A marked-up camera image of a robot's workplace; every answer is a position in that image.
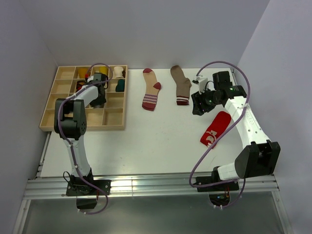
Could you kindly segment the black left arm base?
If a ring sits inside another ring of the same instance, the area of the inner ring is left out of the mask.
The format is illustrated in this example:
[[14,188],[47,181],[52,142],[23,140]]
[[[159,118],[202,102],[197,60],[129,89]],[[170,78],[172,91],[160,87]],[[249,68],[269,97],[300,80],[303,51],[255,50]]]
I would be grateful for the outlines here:
[[[91,180],[89,183],[103,190],[106,195],[110,194],[110,180]],[[76,197],[76,206],[81,210],[93,210],[98,204],[100,195],[103,195],[103,193],[86,184],[79,177],[75,177],[74,180],[69,182],[66,189],[66,196]]]

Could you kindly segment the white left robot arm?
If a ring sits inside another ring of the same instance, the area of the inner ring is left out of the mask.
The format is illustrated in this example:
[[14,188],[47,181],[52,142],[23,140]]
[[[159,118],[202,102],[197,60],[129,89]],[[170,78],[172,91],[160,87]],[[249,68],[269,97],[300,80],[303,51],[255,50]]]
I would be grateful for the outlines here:
[[86,78],[86,83],[67,98],[58,98],[55,103],[54,131],[63,139],[67,148],[72,172],[70,184],[77,186],[84,195],[94,191],[92,169],[88,163],[84,147],[84,134],[87,130],[85,108],[106,103],[105,84],[108,76],[94,73]]

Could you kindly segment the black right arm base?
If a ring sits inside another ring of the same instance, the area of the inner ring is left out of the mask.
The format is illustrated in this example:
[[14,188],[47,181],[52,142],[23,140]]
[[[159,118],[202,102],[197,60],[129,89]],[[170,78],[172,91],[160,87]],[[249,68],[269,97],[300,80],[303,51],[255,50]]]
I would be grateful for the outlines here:
[[239,184],[237,181],[220,183],[221,180],[216,176],[198,176],[195,178],[194,185],[208,185],[207,187],[197,188],[199,193],[208,193],[209,200],[213,207],[223,208],[230,204],[230,192],[238,191]]

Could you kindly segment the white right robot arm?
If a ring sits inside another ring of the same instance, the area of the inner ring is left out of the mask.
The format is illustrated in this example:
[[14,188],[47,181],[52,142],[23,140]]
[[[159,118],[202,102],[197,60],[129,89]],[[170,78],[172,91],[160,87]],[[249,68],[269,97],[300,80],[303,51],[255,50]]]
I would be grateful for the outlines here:
[[191,95],[194,115],[210,112],[222,105],[234,122],[231,128],[238,130],[243,150],[233,163],[218,166],[210,176],[211,183],[198,183],[197,188],[212,186],[222,190],[228,183],[238,179],[273,174],[281,151],[278,142],[272,142],[258,124],[250,106],[249,96],[241,85],[233,85],[228,71],[213,74],[214,89],[208,87],[208,79],[202,75],[193,81],[199,91]]

